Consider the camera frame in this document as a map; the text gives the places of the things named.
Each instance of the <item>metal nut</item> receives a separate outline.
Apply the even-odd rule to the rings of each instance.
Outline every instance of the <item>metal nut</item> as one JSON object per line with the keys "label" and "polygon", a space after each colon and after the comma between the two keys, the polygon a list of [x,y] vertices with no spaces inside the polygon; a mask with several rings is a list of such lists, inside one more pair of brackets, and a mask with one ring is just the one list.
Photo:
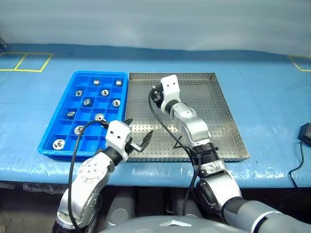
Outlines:
{"label": "metal nut", "polygon": [[114,107],[119,107],[120,104],[121,104],[120,100],[114,100],[114,101],[112,101],[112,105],[113,105]]}
{"label": "metal nut", "polygon": [[94,118],[94,119],[95,119],[95,120],[104,120],[104,117],[105,117],[105,116],[104,116],[103,114],[98,113],[98,114],[95,115],[95,118]]}
{"label": "metal nut", "polygon": [[101,83],[101,81],[100,81],[99,79],[95,79],[95,80],[93,81],[93,84],[94,84],[95,86],[99,86],[100,83]]}
{"label": "metal nut", "polygon": [[54,150],[62,150],[65,146],[65,140],[64,139],[56,139],[53,142],[53,149]]}
{"label": "metal nut", "polygon": [[73,132],[75,135],[79,135],[82,131],[83,125],[78,125],[76,128],[74,128]]}
{"label": "metal nut", "polygon": [[91,99],[85,99],[83,102],[84,106],[91,106],[92,105],[92,100]]}
{"label": "metal nut", "polygon": [[116,80],[116,85],[117,86],[122,86],[122,84],[123,84],[122,80]]}
{"label": "metal nut", "polygon": [[67,113],[67,117],[69,117],[69,118],[73,118],[74,115],[76,115],[76,112],[75,112],[75,111],[72,111],[72,112]]}
{"label": "metal nut", "polygon": [[76,96],[82,96],[82,94],[83,94],[83,91],[81,90],[76,91]]}
{"label": "metal nut", "polygon": [[109,90],[102,90],[102,96],[108,96]]}

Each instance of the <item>perforated metal tray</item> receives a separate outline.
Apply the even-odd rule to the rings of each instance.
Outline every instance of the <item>perforated metal tray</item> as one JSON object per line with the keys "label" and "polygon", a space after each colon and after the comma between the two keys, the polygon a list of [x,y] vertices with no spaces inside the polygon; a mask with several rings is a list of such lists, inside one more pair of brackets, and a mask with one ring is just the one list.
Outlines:
{"label": "perforated metal tray", "polygon": [[[225,161],[237,162],[249,158],[240,133],[234,123],[221,88],[214,73],[174,73],[178,77],[180,98],[194,108],[208,125],[218,155]],[[169,73],[130,73],[126,119],[131,124],[133,139],[140,143],[150,130],[153,138],[143,153],[133,152],[129,162],[187,162],[189,158],[182,149],[173,149],[174,139],[163,129],[152,115],[148,105],[148,93],[153,85],[159,84]],[[180,135],[170,118],[154,105],[155,112],[169,129]]]}

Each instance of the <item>yellow tape line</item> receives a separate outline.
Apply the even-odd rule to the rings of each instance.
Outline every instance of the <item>yellow tape line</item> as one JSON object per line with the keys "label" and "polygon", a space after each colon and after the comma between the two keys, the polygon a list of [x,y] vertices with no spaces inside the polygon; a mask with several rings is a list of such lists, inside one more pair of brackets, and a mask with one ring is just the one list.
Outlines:
{"label": "yellow tape line", "polygon": [[309,57],[305,57],[305,56],[288,56],[288,58],[292,61],[292,63],[297,67],[297,69],[299,69],[300,71],[304,71],[304,72],[311,72],[311,69],[302,69],[300,68],[300,66],[294,61],[294,57],[299,57],[299,58],[306,58],[306,59],[310,59]]}
{"label": "yellow tape line", "polygon": [[[16,66],[14,67],[14,69],[0,69],[0,71],[22,71],[22,72],[39,72],[41,73],[44,68],[47,66],[47,64],[49,63],[50,59],[53,56],[53,53],[49,53],[49,52],[3,52],[0,53],[0,57],[3,54],[24,54],[24,56],[20,59],[20,61],[16,64]],[[43,66],[41,67],[41,69],[18,69],[18,67],[20,66],[20,64],[24,61],[24,59],[26,58],[26,56],[28,54],[37,54],[37,55],[49,55],[48,59],[46,60],[46,62],[43,64]]]}

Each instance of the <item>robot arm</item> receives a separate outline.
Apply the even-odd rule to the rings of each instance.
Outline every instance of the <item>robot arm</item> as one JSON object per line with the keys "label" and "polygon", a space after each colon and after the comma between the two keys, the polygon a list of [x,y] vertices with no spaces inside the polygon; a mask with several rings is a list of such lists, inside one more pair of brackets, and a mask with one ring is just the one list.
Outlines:
{"label": "robot arm", "polygon": [[207,124],[194,109],[181,102],[179,91],[177,76],[171,75],[153,87],[151,99],[164,114],[170,116],[182,134],[180,141],[190,149],[193,169],[198,170],[200,178],[196,192],[198,204],[220,215],[229,225],[251,233],[296,232],[291,229],[309,231],[308,224],[285,216],[259,201],[243,199],[231,172],[218,157],[218,148],[213,145]]}
{"label": "robot arm", "polygon": [[[109,123],[106,135],[106,149],[98,150],[94,157],[85,160],[72,183],[72,214],[80,229],[85,231],[96,213],[98,195],[108,183],[109,177],[120,162],[128,159],[133,150],[142,152],[149,144],[152,131],[149,132],[139,146],[132,142],[131,128],[124,122],[114,120]],[[65,191],[56,216],[53,232],[75,231],[68,212],[68,189]]]}

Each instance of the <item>blue plastic sheet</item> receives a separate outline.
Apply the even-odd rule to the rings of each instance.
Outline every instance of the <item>blue plastic sheet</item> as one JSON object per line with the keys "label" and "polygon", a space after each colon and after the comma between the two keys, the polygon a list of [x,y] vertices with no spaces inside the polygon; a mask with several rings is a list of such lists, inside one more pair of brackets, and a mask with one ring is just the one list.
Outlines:
{"label": "blue plastic sheet", "polygon": [[[69,163],[37,151],[43,133],[77,70],[215,72],[250,155],[228,163],[240,187],[292,187],[288,171],[301,161],[297,135],[311,119],[311,72],[287,56],[254,51],[188,52],[69,45],[11,45],[11,51],[52,52],[43,72],[0,72],[0,180],[68,182]],[[42,63],[35,58],[28,63]],[[311,186],[311,149],[293,173]],[[75,166],[75,174],[80,163]],[[190,163],[125,163],[109,184],[189,185]]]}

